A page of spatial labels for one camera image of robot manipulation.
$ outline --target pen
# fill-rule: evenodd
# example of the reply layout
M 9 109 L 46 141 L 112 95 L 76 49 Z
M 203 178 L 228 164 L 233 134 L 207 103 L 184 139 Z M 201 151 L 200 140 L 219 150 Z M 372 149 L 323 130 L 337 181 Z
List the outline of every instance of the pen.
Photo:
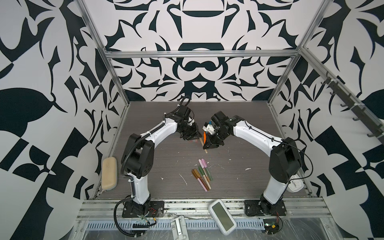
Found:
M 211 180 L 209 179 L 209 176 L 208 176 L 206 170 L 204 169 L 205 167 L 204 167 L 203 161 L 201 159 L 199 159 L 199 163 L 200 163 L 200 166 L 201 166 L 201 168 L 203 169 L 203 171 L 205 173 L 205 176 L 207 177 L 208 182 L 210 182 Z
M 193 170 L 192 170 L 192 174 L 193 174 L 193 176 L 199 181 L 199 183 L 200 183 L 200 185 L 203 187 L 203 189 L 204 189 L 205 191 L 207 191 L 205 185 L 202 183 L 202 181 L 200 180 L 199 176 L 196 174 L 195 171 L 196 171 L 196 169 L 193 169 Z
M 207 163 L 205 162 L 205 160 L 204 160 L 203 158 L 201 159 L 201 161 L 203 162 L 204 170 L 207 172 L 208 177 L 210 178 L 211 181 L 213 181 L 214 179 L 212 178 L 211 173 L 210 173 L 209 170 L 208 170 Z
M 205 179 L 205 182 L 207 183 L 208 188 L 211 189 L 211 185 L 209 185 L 209 182 L 208 182 L 208 180 L 207 180 L 207 177 L 206 177 L 206 175 L 205 175 L 205 173 L 204 173 L 204 171 L 203 171 L 203 168 L 202 168 L 201 166 L 199 166 L 199 171 L 200 171 L 200 173 L 201 173 L 201 175 L 202 175 L 202 178 Z

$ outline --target paper scrap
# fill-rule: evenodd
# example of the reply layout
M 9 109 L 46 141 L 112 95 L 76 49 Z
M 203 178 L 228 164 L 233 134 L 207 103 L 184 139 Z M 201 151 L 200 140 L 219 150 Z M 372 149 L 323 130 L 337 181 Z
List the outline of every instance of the paper scrap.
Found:
M 185 184 L 188 186 L 188 183 L 185 181 L 185 179 L 183 178 L 183 176 L 181 176 L 181 174 L 179 174 L 180 177 L 184 180 Z

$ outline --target white handheld device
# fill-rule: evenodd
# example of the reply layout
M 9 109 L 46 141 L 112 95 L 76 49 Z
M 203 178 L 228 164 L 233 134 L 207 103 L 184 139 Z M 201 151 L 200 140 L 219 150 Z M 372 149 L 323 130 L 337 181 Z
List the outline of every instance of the white handheld device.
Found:
M 222 234 L 229 235 L 236 228 L 235 220 L 220 199 L 211 203 L 208 207 L 208 211 Z

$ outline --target black and white wallpaper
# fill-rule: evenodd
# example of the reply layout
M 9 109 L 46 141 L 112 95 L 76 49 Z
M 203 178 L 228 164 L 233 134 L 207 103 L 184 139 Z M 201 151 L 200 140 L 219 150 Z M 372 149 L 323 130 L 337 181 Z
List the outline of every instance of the black and white wallpaper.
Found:
M 124 103 L 73 0 L 0 1 L 0 21 L 1 239 L 60 239 Z
M 319 0 L 85 0 L 109 51 L 292 49 Z
M 384 119 L 384 2 L 335 0 L 308 44 L 368 108 Z M 311 157 L 309 178 L 347 237 L 384 237 L 384 146 L 301 58 L 273 103 L 288 137 Z M 305 158 L 305 175 L 311 164 Z
M 112 64 L 131 101 L 268 100 L 289 57 L 124 58 Z

